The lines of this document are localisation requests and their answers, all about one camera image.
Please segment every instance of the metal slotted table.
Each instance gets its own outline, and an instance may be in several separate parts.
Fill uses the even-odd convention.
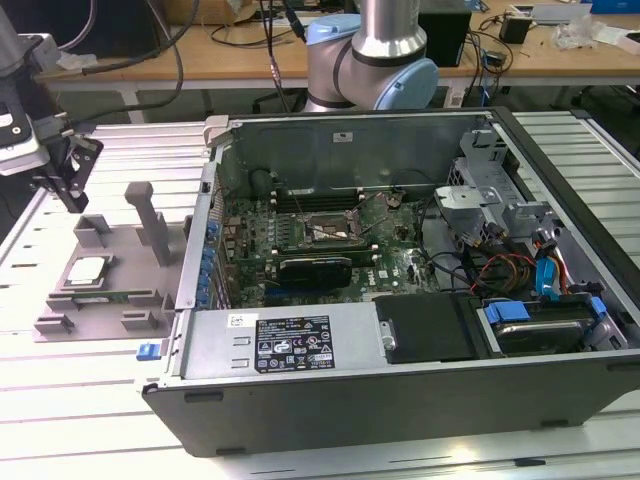
[[[590,120],[569,113],[519,121],[636,262],[640,262],[637,164]],[[191,213],[209,152],[202,123],[100,127],[105,143],[87,186],[88,213],[136,222],[127,183],[150,180],[167,222]],[[540,199],[543,194],[521,172]],[[35,344],[31,326],[75,245],[75,215],[38,192],[0,247],[0,474],[2,478],[551,479],[640,474],[640,391],[583,427],[397,444],[252,455],[189,456],[136,392],[158,362],[137,362],[143,340]]]

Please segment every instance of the warning label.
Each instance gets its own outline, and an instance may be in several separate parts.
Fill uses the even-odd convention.
[[[333,355],[328,316],[256,321],[259,373],[335,368]]]

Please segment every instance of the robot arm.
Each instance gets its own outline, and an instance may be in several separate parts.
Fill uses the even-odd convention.
[[[425,108],[438,68],[424,57],[419,0],[362,0],[360,15],[322,17],[309,27],[307,112],[358,106]]]
[[[34,79],[59,55],[51,35],[18,35],[0,7],[0,175],[29,171],[34,185],[80,213],[102,143],[77,137],[66,113]]]

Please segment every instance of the computer tower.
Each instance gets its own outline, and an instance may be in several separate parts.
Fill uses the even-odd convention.
[[[422,0],[418,23],[427,32],[427,58],[438,67],[457,67],[470,20],[463,0]]]

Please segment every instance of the blue connector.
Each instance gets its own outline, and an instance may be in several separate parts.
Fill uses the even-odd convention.
[[[207,238],[215,237],[219,228],[215,220],[209,220],[209,222],[207,222]]]
[[[200,271],[205,275],[211,274],[211,272],[213,271],[213,262],[211,260],[203,258],[202,262],[200,262]]]
[[[198,277],[198,287],[207,288],[209,283],[211,283],[211,280],[208,275],[202,274]]]
[[[202,258],[213,261],[213,257],[216,256],[216,251],[211,247],[204,247],[202,249]]]
[[[209,294],[205,290],[198,290],[196,292],[196,302],[207,303],[209,301]]]
[[[553,279],[556,276],[556,264],[549,257],[542,257],[536,263],[536,292],[546,295],[551,300],[558,300],[553,290]]]

